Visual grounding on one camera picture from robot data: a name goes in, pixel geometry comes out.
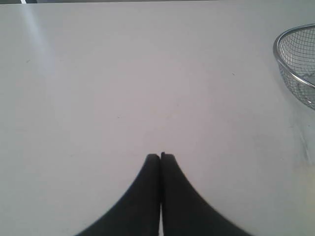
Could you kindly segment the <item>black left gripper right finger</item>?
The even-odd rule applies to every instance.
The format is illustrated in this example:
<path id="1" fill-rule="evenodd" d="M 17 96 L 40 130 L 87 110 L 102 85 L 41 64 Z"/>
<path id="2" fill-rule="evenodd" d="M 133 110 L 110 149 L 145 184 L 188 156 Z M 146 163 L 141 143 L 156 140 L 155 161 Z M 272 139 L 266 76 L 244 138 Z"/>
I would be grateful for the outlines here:
<path id="1" fill-rule="evenodd" d="M 175 156 L 161 154 L 161 207 L 165 236 L 248 236 L 213 209 L 194 189 Z"/>

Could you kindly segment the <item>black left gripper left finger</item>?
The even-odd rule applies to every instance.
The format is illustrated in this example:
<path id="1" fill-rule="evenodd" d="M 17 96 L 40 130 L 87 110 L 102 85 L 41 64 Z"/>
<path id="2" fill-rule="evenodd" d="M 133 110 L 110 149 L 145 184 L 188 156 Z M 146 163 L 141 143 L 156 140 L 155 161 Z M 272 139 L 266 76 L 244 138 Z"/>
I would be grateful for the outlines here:
<path id="1" fill-rule="evenodd" d="M 147 155 L 136 179 L 103 216 L 79 236 L 157 236 L 160 221 L 160 157 Z"/>

